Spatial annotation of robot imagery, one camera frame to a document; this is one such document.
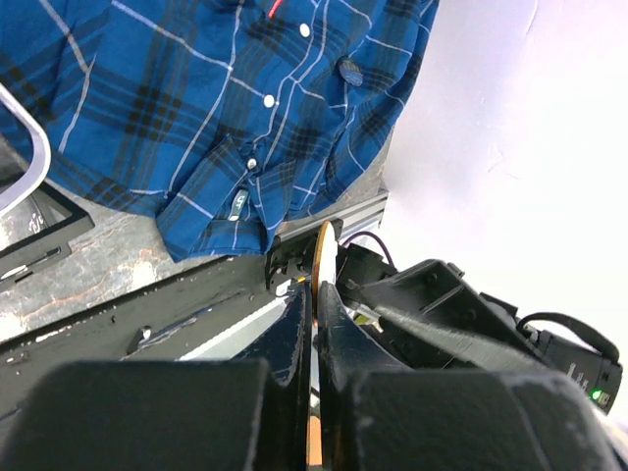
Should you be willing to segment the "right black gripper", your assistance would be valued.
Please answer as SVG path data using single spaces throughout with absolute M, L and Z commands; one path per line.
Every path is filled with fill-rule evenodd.
M 431 259 L 403 272 L 345 262 L 340 297 L 376 318 L 366 331 L 418 369 L 543 371 L 545 360 L 515 328 L 512 310 L 476 292 L 451 264 Z

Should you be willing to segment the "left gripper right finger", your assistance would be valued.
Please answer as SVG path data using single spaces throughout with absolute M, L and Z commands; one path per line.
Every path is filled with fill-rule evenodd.
M 408 369 L 318 290 L 327 470 L 619 470 L 619 435 L 553 371 Z

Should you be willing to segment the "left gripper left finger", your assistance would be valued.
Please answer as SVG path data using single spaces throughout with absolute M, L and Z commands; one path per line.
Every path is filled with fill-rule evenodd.
M 5 470 L 303 470 L 312 300 L 225 361 L 78 362 L 42 378 L 1 449 Z

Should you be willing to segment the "blue plaid shirt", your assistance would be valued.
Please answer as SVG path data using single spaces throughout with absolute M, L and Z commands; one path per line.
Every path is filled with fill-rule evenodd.
M 49 178 L 150 217 L 175 261 L 270 250 L 378 156 L 435 1 L 5 1 L 1 81 Z M 360 68 L 360 87 L 338 60 Z

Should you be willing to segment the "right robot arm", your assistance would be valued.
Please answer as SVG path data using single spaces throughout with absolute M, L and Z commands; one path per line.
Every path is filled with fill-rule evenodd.
M 454 264 L 429 259 L 403 272 L 387 253 L 347 242 L 336 261 L 336 286 L 350 308 L 368 317 L 367 332 L 414 368 L 460 368 L 466 359 L 445 334 L 460 334 L 497 359 L 513 348 L 574 380 L 609 412 L 622 381 L 617 347 L 565 314 L 518 317 L 517 307 L 472 289 Z

